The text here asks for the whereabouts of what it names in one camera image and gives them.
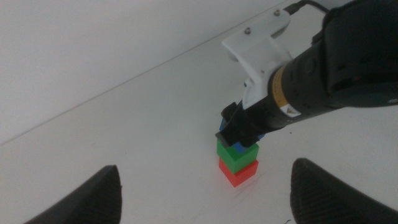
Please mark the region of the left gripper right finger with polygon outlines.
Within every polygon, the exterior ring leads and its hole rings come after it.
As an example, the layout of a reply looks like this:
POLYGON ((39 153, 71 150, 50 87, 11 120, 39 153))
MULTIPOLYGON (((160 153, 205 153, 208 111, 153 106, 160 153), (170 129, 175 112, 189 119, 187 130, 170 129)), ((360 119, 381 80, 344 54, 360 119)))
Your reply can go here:
POLYGON ((296 223, 397 224, 397 210, 306 158, 293 163, 290 189, 290 207, 296 223))

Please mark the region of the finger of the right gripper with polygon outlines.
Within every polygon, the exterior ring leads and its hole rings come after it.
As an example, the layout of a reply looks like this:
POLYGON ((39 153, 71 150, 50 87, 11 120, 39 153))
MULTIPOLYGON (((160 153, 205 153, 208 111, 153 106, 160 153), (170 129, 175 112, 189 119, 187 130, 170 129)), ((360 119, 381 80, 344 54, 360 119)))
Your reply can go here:
POLYGON ((243 139, 242 141, 240 141, 240 144, 242 145, 242 147, 249 148, 253 144, 257 143, 258 140, 259 140, 259 138, 257 136, 255 136, 255 137, 252 137, 252 138, 243 139))
POLYGON ((221 132, 217 132, 215 136, 220 141, 223 147, 228 148, 232 146, 232 144, 222 135, 221 132))

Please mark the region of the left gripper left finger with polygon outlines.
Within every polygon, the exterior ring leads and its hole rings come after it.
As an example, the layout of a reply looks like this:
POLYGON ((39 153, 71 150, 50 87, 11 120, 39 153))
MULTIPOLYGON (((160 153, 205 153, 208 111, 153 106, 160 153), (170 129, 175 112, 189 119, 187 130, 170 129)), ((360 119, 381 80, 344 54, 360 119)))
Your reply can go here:
POLYGON ((121 189, 117 166, 105 166, 61 201, 30 219, 28 223, 118 224, 122 213, 121 189))

